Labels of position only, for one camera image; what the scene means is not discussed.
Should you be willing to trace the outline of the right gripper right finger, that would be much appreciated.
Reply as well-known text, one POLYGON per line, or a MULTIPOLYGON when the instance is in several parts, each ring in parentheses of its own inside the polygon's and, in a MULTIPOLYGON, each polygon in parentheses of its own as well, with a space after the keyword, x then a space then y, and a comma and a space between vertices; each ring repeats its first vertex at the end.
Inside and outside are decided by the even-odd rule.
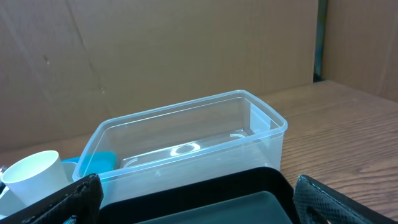
POLYGON ((298 177, 293 200, 301 223, 397 224, 307 175, 298 177))

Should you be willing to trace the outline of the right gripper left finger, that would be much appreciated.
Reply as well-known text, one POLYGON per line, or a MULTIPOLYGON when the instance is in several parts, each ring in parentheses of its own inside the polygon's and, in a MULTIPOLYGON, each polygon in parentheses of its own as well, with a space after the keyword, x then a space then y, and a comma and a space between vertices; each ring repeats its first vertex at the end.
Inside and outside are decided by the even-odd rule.
POLYGON ((3 218, 1 224, 95 224, 103 196, 99 175, 90 174, 3 218))

